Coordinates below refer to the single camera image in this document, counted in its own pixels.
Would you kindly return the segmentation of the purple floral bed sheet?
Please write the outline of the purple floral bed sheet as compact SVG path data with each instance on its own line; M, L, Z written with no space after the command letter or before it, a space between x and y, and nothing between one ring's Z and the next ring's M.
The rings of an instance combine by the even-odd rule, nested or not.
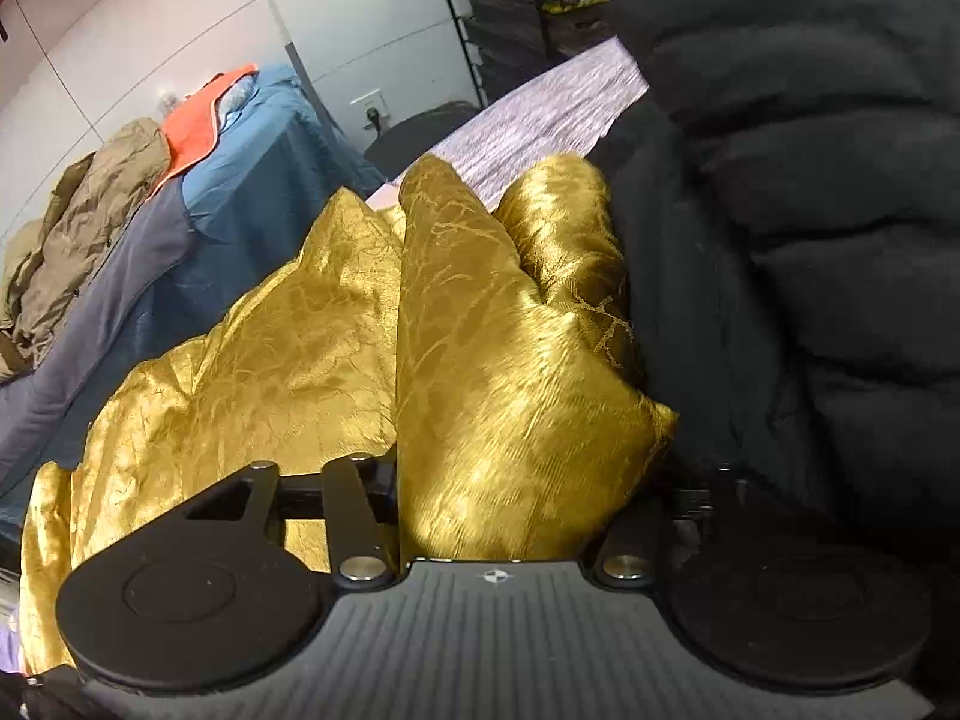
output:
M619 39L566 60L480 110L430 153L493 210L509 184L556 153L584 156L647 91L640 67Z

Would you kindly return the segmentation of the blue grey quilt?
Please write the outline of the blue grey quilt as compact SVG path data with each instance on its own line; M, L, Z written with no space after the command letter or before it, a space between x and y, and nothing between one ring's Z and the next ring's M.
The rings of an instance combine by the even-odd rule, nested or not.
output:
M384 184L295 71L257 71L212 154L140 208L36 371L2 388L2 536L18 543L44 463L71 470L86 431L139 362L208 332L288 262L336 190Z

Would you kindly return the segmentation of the gold satin jacket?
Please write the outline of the gold satin jacket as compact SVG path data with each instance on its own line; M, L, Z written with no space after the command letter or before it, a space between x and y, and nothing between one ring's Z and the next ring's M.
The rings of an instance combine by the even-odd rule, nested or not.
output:
M425 156L350 190L217 327L142 362L44 465L21 541L21 660L68 661L55 597L90 557L247 463L398 455L405 556L571 559L674 438L636 385L602 172L555 154L487 208Z

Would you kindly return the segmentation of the khaki jacket on quilt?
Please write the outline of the khaki jacket on quilt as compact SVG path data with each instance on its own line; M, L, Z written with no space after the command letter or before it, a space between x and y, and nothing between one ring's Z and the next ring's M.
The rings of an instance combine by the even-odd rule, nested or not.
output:
M44 215L14 234L2 266L2 379L34 371L110 249L171 167L149 117L65 167Z

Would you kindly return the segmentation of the orange cloth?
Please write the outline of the orange cloth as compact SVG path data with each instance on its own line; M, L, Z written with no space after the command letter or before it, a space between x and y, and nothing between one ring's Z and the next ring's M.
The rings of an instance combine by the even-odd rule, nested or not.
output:
M233 86L244 78L252 78L257 71L259 67L256 64L245 64L235 70L218 73L164 117L161 132L169 146L171 161L149 194L150 197L155 197L171 179L189 171L213 153L220 139L218 103Z

